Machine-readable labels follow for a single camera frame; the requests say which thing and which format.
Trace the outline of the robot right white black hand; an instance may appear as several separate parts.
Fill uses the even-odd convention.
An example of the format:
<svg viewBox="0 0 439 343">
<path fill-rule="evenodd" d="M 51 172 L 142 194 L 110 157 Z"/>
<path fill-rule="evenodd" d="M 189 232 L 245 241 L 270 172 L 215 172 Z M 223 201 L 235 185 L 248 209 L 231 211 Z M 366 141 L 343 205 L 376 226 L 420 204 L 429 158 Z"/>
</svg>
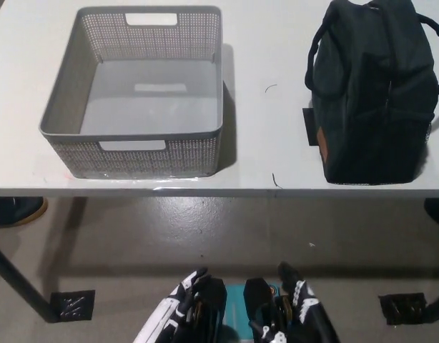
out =
<svg viewBox="0 0 439 343">
<path fill-rule="evenodd" d="M 277 274 L 285 292 L 261 306 L 250 321 L 258 342 L 339 342 L 340 338 L 307 280 L 287 262 Z"/>
</svg>

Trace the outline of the robot left white black hand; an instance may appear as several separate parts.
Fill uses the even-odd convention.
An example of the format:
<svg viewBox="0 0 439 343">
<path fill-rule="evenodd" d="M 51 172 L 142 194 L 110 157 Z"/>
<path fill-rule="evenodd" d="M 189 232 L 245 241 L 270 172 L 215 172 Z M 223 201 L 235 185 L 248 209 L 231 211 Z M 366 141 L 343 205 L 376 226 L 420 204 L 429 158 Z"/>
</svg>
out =
<svg viewBox="0 0 439 343">
<path fill-rule="evenodd" d="M 188 312 L 211 276 L 202 267 L 185 277 L 150 314 L 134 339 L 137 343 L 181 342 L 188 331 Z"/>
</svg>

